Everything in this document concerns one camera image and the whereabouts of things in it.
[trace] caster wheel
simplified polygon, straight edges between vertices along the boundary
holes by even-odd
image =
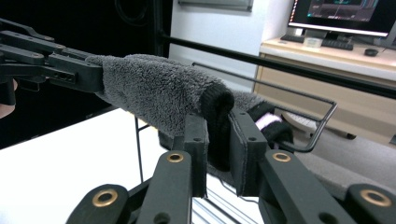
[[[356,135],[355,135],[355,134],[352,134],[352,133],[347,133],[347,134],[346,134],[346,138],[349,139],[349,140],[353,140],[353,139],[356,138]]]

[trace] human hand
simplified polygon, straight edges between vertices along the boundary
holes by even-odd
[[[18,87],[18,83],[15,80],[13,80],[13,82],[14,82],[14,90],[16,90]],[[14,111],[14,109],[15,109],[15,105],[1,105],[0,104],[0,119],[9,115],[10,113],[12,113],[12,111]]]

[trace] white wall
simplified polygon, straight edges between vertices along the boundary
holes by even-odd
[[[171,36],[251,55],[259,55],[264,39],[286,32],[291,0],[255,0],[253,9],[236,11],[179,5],[174,0]],[[257,66],[194,49],[171,45],[169,58],[183,63],[203,63],[246,77],[255,77]],[[227,86],[251,91],[253,83],[218,72]]]

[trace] computer mouse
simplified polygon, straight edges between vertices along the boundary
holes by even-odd
[[[366,49],[364,51],[364,55],[369,56],[369,57],[375,57],[377,53],[378,53],[377,49]]]

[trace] monitor screen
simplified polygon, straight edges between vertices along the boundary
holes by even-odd
[[[294,0],[289,26],[387,36],[395,21],[396,0]]]

